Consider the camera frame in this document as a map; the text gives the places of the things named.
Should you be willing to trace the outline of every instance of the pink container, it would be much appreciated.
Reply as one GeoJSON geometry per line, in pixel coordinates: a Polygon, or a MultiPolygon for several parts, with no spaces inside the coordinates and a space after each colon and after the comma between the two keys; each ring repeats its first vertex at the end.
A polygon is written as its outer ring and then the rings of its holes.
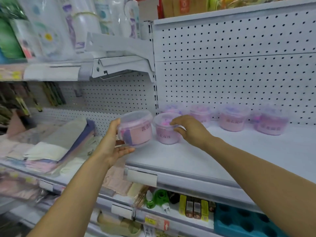
{"type": "Polygon", "coordinates": [[[214,114],[215,109],[209,105],[196,104],[190,108],[190,115],[201,122],[206,128],[210,126],[214,114]]]}
{"type": "Polygon", "coordinates": [[[122,115],[118,127],[118,137],[125,144],[132,147],[141,147],[151,140],[153,130],[151,122],[153,116],[150,111],[132,111],[122,115]]]}
{"type": "Polygon", "coordinates": [[[184,105],[181,102],[168,102],[159,104],[160,113],[171,112],[184,115],[184,105]]]}
{"type": "Polygon", "coordinates": [[[162,113],[155,116],[153,124],[156,127],[157,140],[166,145],[172,145],[178,143],[181,135],[175,132],[173,129],[177,125],[170,125],[170,122],[181,116],[178,113],[162,113]]]}
{"type": "Polygon", "coordinates": [[[220,113],[219,126],[227,131],[242,131],[249,114],[250,110],[245,105],[228,104],[220,113]]]}
{"type": "Polygon", "coordinates": [[[257,117],[255,129],[267,135],[281,135],[289,122],[289,113],[277,106],[266,106],[257,117]]]}

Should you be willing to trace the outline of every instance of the person's right hand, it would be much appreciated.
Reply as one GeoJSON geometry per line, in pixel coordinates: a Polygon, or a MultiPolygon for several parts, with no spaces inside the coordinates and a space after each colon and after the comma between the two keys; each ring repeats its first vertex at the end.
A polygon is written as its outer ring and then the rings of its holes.
{"type": "Polygon", "coordinates": [[[170,125],[183,126],[185,130],[182,127],[176,127],[174,130],[180,133],[188,143],[202,150],[205,150],[207,143],[214,138],[201,122],[189,115],[176,117],[170,125]]]}

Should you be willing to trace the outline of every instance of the person's right arm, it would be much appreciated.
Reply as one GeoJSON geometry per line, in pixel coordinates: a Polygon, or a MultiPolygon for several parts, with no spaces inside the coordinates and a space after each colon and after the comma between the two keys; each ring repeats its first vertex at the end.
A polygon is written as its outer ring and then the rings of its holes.
{"type": "Polygon", "coordinates": [[[177,127],[175,131],[223,166],[289,236],[316,236],[316,184],[212,136],[191,116],[177,117],[170,124],[183,126],[185,130],[177,127]]]}

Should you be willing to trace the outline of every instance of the clear plastic lid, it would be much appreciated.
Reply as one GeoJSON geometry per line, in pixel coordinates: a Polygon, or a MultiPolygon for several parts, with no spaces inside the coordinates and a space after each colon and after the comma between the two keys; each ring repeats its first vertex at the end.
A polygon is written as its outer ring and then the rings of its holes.
{"type": "Polygon", "coordinates": [[[275,119],[288,119],[290,117],[287,109],[277,105],[266,105],[261,108],[261,113],[275,119]]]}
{"type": "Polygon", "coordinates": [[[212,106],[206,104],[195,104],[191,105],[190,107],[191,114],[196,115],[209,115],[212,114],[214,111],[215,109],[212,106]]]}
{"type": "Polygon", "coordinates": [[[153,116],[150,111],[132,111],[121,116],[121,124],[119,128],[121,130],[133,129],[146,122],[151,122],[153,116]]]}
{"type": "Polygon", "coordinates": [[[221,113],[232,115],[235,117],[245,117],[250,114],[250,108],[242,104],[226,104],[221,113]]]}
{"type": "Polygon", "coordinates": [[[153,124],[154,126],[160,127],[160,128],[166,128],[166,129],[174,128],[177,125],[170,125],[170,122],[178,116],[181,116],[181,115],[179,113],[171,113],[171,112],[161,113],[155,116],[153,124]]]}
{"type": "Polygon", "coordinates": [[[184,105],[181,102],[168,102],[159,104],[160,112],[171,112],[182,114],[184,111],[184,105]]]}

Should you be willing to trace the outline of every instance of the white perforated back panel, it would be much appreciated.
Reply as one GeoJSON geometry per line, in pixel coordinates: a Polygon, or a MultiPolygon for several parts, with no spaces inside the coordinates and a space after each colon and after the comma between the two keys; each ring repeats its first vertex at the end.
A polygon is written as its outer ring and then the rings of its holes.
{"type": "Polygon", "coordinates": [[[30,82],[30,89],[42,107],[45,107],[42,113],[32,109],[35,120],[37,122],[49,119],[72,120],[75,117],[85,116],[94,120],[97,134],[104,135],[111,120],[124,113],[137,110],[156,113],[156,92],[146,73],[132,72],[109,80],[94,79],[76,83],[82,89],[84,105],[76,101],[73,91],[74,82],[66,81],[58,84],[67,104],[52,107],[40,82],[30,82]]]}
{"type": "Polygon", "coordinates": [[[277,104],[316,125],[315,3],[153,29],[158,104],[277,104]]]}
{"type": "Polygon", "coordinates": [[[155,61],[315,52],[316,4],[154,25],[155,61]]]}

